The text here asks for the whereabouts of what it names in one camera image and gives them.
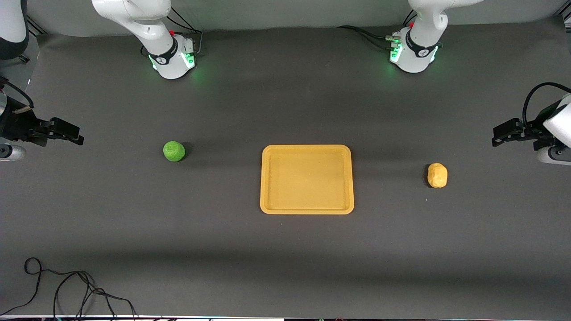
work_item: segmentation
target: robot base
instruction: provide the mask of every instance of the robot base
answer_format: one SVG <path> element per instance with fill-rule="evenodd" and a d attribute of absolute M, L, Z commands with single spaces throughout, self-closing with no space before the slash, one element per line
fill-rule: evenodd
<path fill-rule="evenodd" d="M 189 70 L 195 66 L 194 44 L 192 39 L 187 39 L 181 35 L 174 35 L 177 42 L 177 52 L 170 59 L 168 64 L 160 65 L 151 59 L 152 67 L 166 79 L 177 79 L 184 76 Z"/>
<path fill-rule="evenodd" d="M 394 32 L 392 35 L 394 37 L 400 37 L 400 39 L 405 39 L 410 29 L 411 28 L 409 27 L 405 27 L 399 31 Z M 391 57 L 389 61 L 408 73 L 416 74 L 424 71 L 428 65 L 434 61 L 437 50 L 438 46 L 426 57 L 419 58 L 416 56 L 415 52 L 407 45 L 407 42 L 401 40 L 399 45 L 394 48 L 393 51 L 391 51 Z"/>
<path fill-rule="evenodd" d="M 571 150 L 560 146 L 544 147 L 537 151 L 537 160 L 547 164 L 571 166 Z"/>
<path fill-rule="evenodd" d="M 0 144 L 0 162 L 18 161 L 26 155 L 26 150 L 22 146 Z"/>

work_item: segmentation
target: yellow object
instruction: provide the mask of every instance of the yellow object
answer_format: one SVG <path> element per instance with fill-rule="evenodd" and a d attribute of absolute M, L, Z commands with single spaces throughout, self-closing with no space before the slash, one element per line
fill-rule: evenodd
<path fill-rule="evenodd" d="M 448 170 L 441 163 L 428 166 L 428 183 L 434 188 L 442 188 L 448 182 Z"/>
<path fill-rule="evenodd" d="M 349 214 L 351 151 L 345 145 L 269 145 L 262 153 L 260 207 L 266 214 Z"/>

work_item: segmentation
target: green sponge ball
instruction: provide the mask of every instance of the green sponge ball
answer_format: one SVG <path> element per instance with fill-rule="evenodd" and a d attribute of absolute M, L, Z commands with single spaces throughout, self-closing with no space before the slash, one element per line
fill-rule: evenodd
<path fill-rule="evenodd" d="M 164 144 L 163 154 L 171 162 L 178 162 L 184 157 L 184 146 L 181 143 L 170 141 Z"/>

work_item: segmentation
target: cable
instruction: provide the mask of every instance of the cable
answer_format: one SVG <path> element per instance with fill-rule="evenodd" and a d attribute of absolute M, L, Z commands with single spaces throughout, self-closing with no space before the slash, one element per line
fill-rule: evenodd
<path fill-rule="evenodd" d="M 12 84 L 11 82 L 8 81 L 8 79 L 0 76 L 0 83 L 3 83 L 5 85 L 8 85 L 10 87 L 12 87 L 15 91 L 19 92 L 22 96 L 24 96 L 24 98 L 26 98 L 26 100 L 28 101 L 28 106 L 30 106 L 30 108 L 34 108 L 34 102 L 32 101 L 32 99 L 30 98 L 30 96 L 28 96 L 26 93 L 24 93 L 23 90 L 21 90 L 20 88 L 16 87 L 16 85 Z"/>
<path fill-rule="evenodd" d="M 413 15 L 408 21 L 406 21 L 406 23 L 404 24 L 405 26 L 408 25 L 414 18 L 418 17 L 417 14 Z"/>
<path fill-rule="evenodd" d="M 177 25 L 177 26 L 179 26 L 179 27 L 185 28 L 185 29 L 187 29 L 187 30 L 194 31 L 194 33 L 198 33 L 198 31 L 196 31 L 194 28 L 189 28 L 189 27 L 187 27 L 187 26 L 183 26 L 183 25 L 181 25 L 180 23 L 178 23 L 178 22 L 172 20 L 171 17 L 168 17 L 168 16 L 167 16 L 167 19 L 170 20 L 172 23 L 174 23 L 175 25 Z"/>
<path fill-rule="evenodd" d="M 198 40 L 198 50 L 196 51 L 196 54 L 199 54 L 200 51 L 202 50 L 202 38 L 203 38 L 203 36 L 204 36 L 204 33 L 203 33 L 201 30 L 195 29 L 188 21 L 186 21 L 186 19 L 184 19 L 184 18 L 178 13 L 178 11 L 177 11 L 175 8 L 172 8 L 172 11 L 173 11 L 177 16 L 179 16 L 179 18 L 182 19 L 182 21 L 184 21 L 184 22 L 188 25 L 188 27 L 185 27 L 185 26 L 181 25 L 180 23 L 178 23 L 178 22 L 172 20 L 170 17 L 167 16 L 167 19 L 168 19 L 168 20 L 170 20 L 172 23 L 174 23 L 175 25 L 177 25 L 177 26 L 179 26 L 179 27 L 185 28 L 185 29 L 187 29 L 187 30 L 192 30 L 192 31 L 194 31 L 194 33 L 200 34 L 200 40 Z"/>
<path fill-rule="evenodd" d="M 40 27 L 39 24 L 36 23 L 36 21 L 34 21 L 32 18 L 30 18 L 29 16 L 26 16 L 26 19 L 28 21 L 28 24 L 32 25 L 32 27 L 34 27 L 39 33 L 41 34 L 46 34 L 46 30 L 44 30 L 44 28 Z"/>
<path fill-rule="evenodd" d="M 407 25 L 408 17 L 410 17 L 413 12 L 415 12 L 415 11 L 414 11 L 414 10 L 411 10 L 411 12 L 408 13 L 407 17 L 404 18 L 404 20 L 403 20 L 403 26 L 406 26 L 406 25 Z"/>
<path fill-rule="evenodd" d="M 525 102 L 524 102 L 524 108 L 521 112 L 521 119 L 524 121 L 524 126 L 525 128 L 529 129 L 529 125 L 528 125 L 528 105 L 529 105 L 529 101 L 531 100 L 533 94 L 542 87 L 545 86 L 552 86 L 552 87 L 556 87 L 559 88 L 563 91 L 566 91 L 568 93 L 571 93 L 571 88 L 565 87 L 559 83 L 556 82 L 544 82 L 544 83 L 540 83 L 539 85 L 535 86 L 528 94 L 528 96 L 525 98 Z"/>
<path fill-rule="evenodd" d="M 348 25 L 344 25 L 344 26 L 339 26 L 337 28 L 341 28 L 341 29 L 349 29 L 349 30 L 353 30 L 353 31 L 357 31 L 358 33 L 363 33 L 366 34 L 370 37 L 376 38 L 376 39 L 381 39 L 381 40 L 385 40 L 385 36 L 380 36 L 380 35 L 376 35 L 374 33 L 371 33 L 369 31 L 366 31 L 363 28 L 359 28 L 359 27 L 355 27 L 355 26 L 348 26 Z"/>
<path fill-rule="evenodd" d="M 35 261 L 36 263 L 38 263 L 39 269 L 38 269 L 37 272 L 30 272 L 30 270 L 29 270 L 28 265 L 29 265 L 30 262 L 32 262 L 32 261 Z M 11 312 L 11 311 L 13 311 L 13 310 L 15 310 L 15 309 L 17 309 L 17 308 L 21 308 L 21 307 L 24 307 L 24 306 L 30 304 L 30 303 L 34 300 L 34 298 L 36 297 L 36 295 L 38 294 L 39 284 L 40 284 L 40 281 L 41 281 L 41 279 L 42 279 L 42 273 L 44 273 L 44 272 L 46 272 L 46 271 L 47 271 L 47 272 L 50 272 L 50 273 L 53 273 L 53 274 L 55 274 L 55 275 L 66 275 L 66 277 L 60 282 L 60 284 L 58 285 L 57 289 L 55 290 L 54 301 L 53 301 L 53 306 L 52 306 L 52 313 L 53 313 L 54 320 L 57 319 L 57 318 L 56 318 L 56 314 L 55 314 L 55 312 L 56 312 L 56 311 L 55 311 L 55 310 L 56 310 L 56 309 L 55 309 L 55 306 L 56 306 L 56 304 L 57 304 L 57 302 L 58 302 L 59 290 L 60 290 L 61 287 L 64 285 L 64 283 L 66 283 L 66 282 L 67 282 L 72 276 L 74 276 L 74 275 L 77 275 L 77 276 L 81 279 L 81 281 L 82 281 L 83 283 L 85 283 L 85 285 L 86 285 L 85 294 L 83 295 L 82 303 L 81 303 L 81 306 L 80 306 L 80 308 L 79 308 L 79 311 L 77 312 L 77 314 L 76 314 L 76 316 L 75 316 L 75 319 L 77 319 L 78 317 L 79 317 L 79 319 L 80 319 L 80 318 L 82 317 L 82 315 L 83 315 L 83 309 L 84 309 L 84 307 L 85 307 L 85 304 L 87 303 L 87 300 L 89 299 L 89 297 L 91 296 L 91 294 L 95 294 L 95 295 L 100 295 L 100 296 L 105 297 L 105 300 L 106 300 L 106 302 L 107 302 L 107 307 L 109 308 L 109 311 L 111 312 L 111 314 L 113 315 L 114 318 L 116 318 L 116 314 L 115 314 L 115 311 L 113 310 L 113 308 L 111 307 L 111 303 L 109 302 L 109 299 L 115 299 L 115 300 L 121 300 L 121 301 L 127 302 L 127 303 L 129 304 L 129 307 L 131 308 L 131 313 L 132 313 L 132 315 L 133 315 L 133 320 L 135 320 L 135 315 L 137 315 L 137 313 L 136 313 L 135 307 L 133 306 L 133 304 L 131 303 L 131 301 L 129 301 L 129 300 L 127 300 L 127 299 L 124 299 L 124 298 L 120 298 L 120 297 L 118 297 L 118 296 L 114 296 L 114 295 L 108 294 L 108 293 L 105 292 L 104 289 L 102 289 L 102 288 L 100 288 L 100 287 L 97 287 L 97 286 L 95 285 L 95 280 L 93 279 L 93 277 L 91 276 L 91 274 L 89 274 L 87 271 L 83 271 L 83 270 L 80 270 L 80 271 L 70 271 L 70 272 L 58 272 L 58 271 L 54 271 L 54 270 L 51 270 L 51 269 L 48 269 L 48 268 L 43 268 L 42 262 L 41 262 L 39 259 L 33 258 L 33 257 L 32 257 L 32 258 L 28 258 L 28 259 L 26 260 L 26 262 L 24 262 L 24 272 L 25 272 L 26 274 L 29 274 L 29 275 L 38 275 L 38 279 L 37 279 L 37 281 L 36 281 L 36 286 L 35 286 L 34 294 L 33 294 L 32 297 L 30 298 L 30 300 L 28 300 L 28 302 L 26 302 L 26 303 L 24 303 L 24 304 L 22 304 L 22 305 L 13 307 L 13 308 L 9 309 L 8 311 L 6 311 L 6 312 L 0 314 L 0 316 L 2 316 L 2 315 L 4 315 L 4 314 L 7 314 L 7 313 L 9 313 L 9 312 Z"/>
<path fill-rule="evenodd" d="M 198 40 L 198 50 L 196 51 L 196 54 L 198 55 L 200 53 L 200 51 L 202 50 L 202 37 L 204 36 L 204 34 L 202 32 L 200 32 L 200 40 Z"/>
<path fill-rule="evenodd" d="M 367 40 L 367 41 L 368 41 L 370 44 L 372 44 L 373 46 L 375 46 L 375 47 L 377 47 L 377 48 L 380 48 L 380 49 L 383 49 L 383 50 L 389 50 L 389 48 L 383 47 L 383 46 L 381 46 L 380 44 L 378 44 L 378 43 L 376 43 L 376 42 L 373 41 L 373 39 L 375 39 L 375 40 L 383 40 L 383 41 L 384 41 L 384 40 L 385 40 L 385 37 L 376 35 L 376 34 L 374 34 L 374 33 L 370 33 L 369 31 L 366 31 L 366 30 L 364 30 L 364 29 L 362 29 L 362 28 L 355 27 L 355 26 L 347 26 L 347 25 L 345 25 L 345 26 L 339 26 L 339 27 L 337 27 L 337 28 L 348 29 L 348 30 L 355 31 L 355 32 L 357 32 L 358 34 L 362 35 L 363 38 L 365 38 L 365 40 Z"/>
<path fill-rule="evenodd" d="M 194 29 L 194 27 L 193 27 L 190 23 L 188 23 L 188 21 L 186 21 L 186 19 L 184 19 L 184 18 L 177 12 L 176 9 L 172 8 L 172 11 L 173 11 L 177 16 L 179 16 L 179 18 L 182 19 L 182 21 L 184 21 L 184 22 L 190 27 L 191 30 L 194 30 L 194 31 L 197 32 L 197 33 L 199 33 L 199 32 L 201 33 L 201 32 L 202 32 L 202 31 L 200 31 L 200 30 Z"/>
<path fill-rule="evenodd" d="M 33 28 L 33 29 L 36 31 L 37 34 L 43 34 L 43 32 L 41 32 L 40 29 L 36 28 L 36 27 L 35 27 L 34 25 L 32 25 L 30 22 L 28 22 L 28 25 L 31 27 L 31 28 L 28 28 L 28 30 L 31 31 L 32 28 Z"/>
<path fill-rule="evenodd" d="M 559 11 L 559 13 L 558 13 L 558 14 L 562 14 L 562 13 L 564 13 L 564 12 L 565 12 L 565 10 L 567 10 L 567 8 L 569 8 L 569 6 L 571 6 L 571 2 L 570 2 L 570 3 L 567 3 L 567 5 L 565 6 L 565 8 L 561 9 L 561 11 Z"/>

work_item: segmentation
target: plastic tray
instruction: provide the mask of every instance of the plastic tray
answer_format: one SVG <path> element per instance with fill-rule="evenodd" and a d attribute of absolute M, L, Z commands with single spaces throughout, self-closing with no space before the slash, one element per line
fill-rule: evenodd
<path fill-rule="evenodd" d="M 266 214 L 349 214 L 351 151 L 345 145 L 269 145 L 262 153 L 260 207 Z"/>

